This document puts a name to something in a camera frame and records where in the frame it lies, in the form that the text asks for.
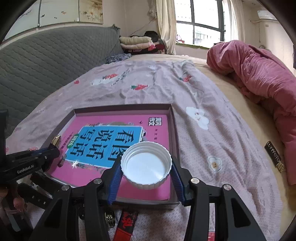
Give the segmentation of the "person's hand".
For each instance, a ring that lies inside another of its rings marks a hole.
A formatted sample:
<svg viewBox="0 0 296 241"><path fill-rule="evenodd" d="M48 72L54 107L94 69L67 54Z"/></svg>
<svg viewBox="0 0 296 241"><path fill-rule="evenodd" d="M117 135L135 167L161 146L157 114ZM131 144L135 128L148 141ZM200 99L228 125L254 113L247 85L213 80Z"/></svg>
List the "person's hand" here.
<svg viewBox="0 0 296 241"><path fill-rule="evenodd" d="M27 210L27 204L16 188L1 188L1 205L6 214L24 215Z"/></svg>

